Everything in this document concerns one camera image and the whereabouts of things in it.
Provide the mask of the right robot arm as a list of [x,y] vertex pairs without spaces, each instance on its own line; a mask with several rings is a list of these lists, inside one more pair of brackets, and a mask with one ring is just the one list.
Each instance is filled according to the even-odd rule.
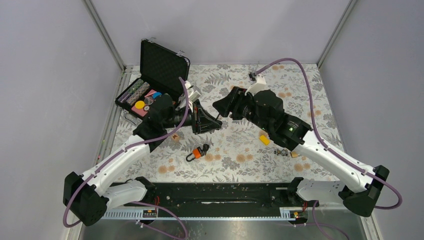
[[287,201],[299,206],[304,201],[342,204],[352,213],[369,217],[376,207],[389,170],[364,164],[330,143],[320,142],[313,128],[298,117],[285,113],[283,100],[271,90],[251,94],[234,87],[212,106],[222,117],[246,119],[264,130],[276,145],[305,156],[337,177],[317,181],[296,177],[287,188]]

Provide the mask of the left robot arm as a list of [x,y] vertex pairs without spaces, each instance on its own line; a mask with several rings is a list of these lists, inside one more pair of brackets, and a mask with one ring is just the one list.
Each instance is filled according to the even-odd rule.
[[194,134],[219,130],[222,121],[203,109],[199,100],[192,106],[177,111],[171,96],[162,94],[154,98],[149,111],[132,135],[114,152],[97,165],[77,174],[74,171],[64,179],[63,204],[66,209],[63,225],[68,223],[68,213],[73,213],[78,223],[91,226],[98,222],[107,210],[140,202],[152,204],[155,192],[146,181],[133,180],[113,186],[113,182],[138,159],[151,154],[166,138],[182,127],[191,127]]

